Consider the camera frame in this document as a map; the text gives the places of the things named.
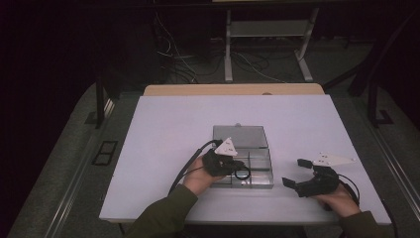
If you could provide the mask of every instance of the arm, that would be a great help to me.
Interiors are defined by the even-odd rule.
[[[199,157],[188,169],[191,173],[185,176],[183,183],[179,184],[168,197],[148,206],[125,237],[170,237],[181,231],[189,210],[198,200],[197,196],[213,181],[222,178],[211,177],[205,170],[200,169],[202,166],[202,157]]]
[[[359,209],[341,184],[333,193],[316,195],[314,198],[320,203],[328,204],[339,215],[340,226],[347,237],[389,237],[389,234],[377,225],[369,211],[362,212]]]

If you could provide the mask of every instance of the transparent container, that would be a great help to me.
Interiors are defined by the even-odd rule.
[[[238,155],[234,160],[242,161],[251,170],[251,176],[240,180],[231,174],[212,184],[213,187],[272,189],[272,167],[268,143],[262,126],[214,126],[213,139],[226,140],[231,137]],[[239,178],[248,171],[237,171]]]

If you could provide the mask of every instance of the hand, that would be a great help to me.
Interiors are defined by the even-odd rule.
[[[318,202],[328,204],[340,217],[348,217],[361,212],[361,209],[352,200],[352,196],[339,184],[337,189],[330,194],[320,194],[312,196]]]
[[[212,177],[203,168],[203,157],[198,157],[188,168],[188,174],[183,180],[183,185],[194,192],[195,195],[201,194],[214,181],[220,180],[224,177]]]

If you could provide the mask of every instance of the white tabletop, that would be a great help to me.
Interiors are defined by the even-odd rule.
[[[270,149],[273,189],[209,188],[187,216],[188,223],[330,224],[333,212],[312,198],[299,198],[281,178],[313,177],[297,159],[319,153],[355,158],[334,167],[361,192],[361,209],[389,224],[368,175],[329,95],[143,96],[140,98],[100,213],[111,222],[132,222],[167,195],[178,172],[206,142],[214,125],[263,126]]]

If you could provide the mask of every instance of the sleeve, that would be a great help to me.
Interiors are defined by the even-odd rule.
[[[168,197],[148,206],[127,231],[125,237],[173,236],[183,229],[185,217],[197,199],[192,191],[180,184]]]
[[[377,225],[370,211],[340,219],[340,226],[348,238],[387,238],[386,231]]]

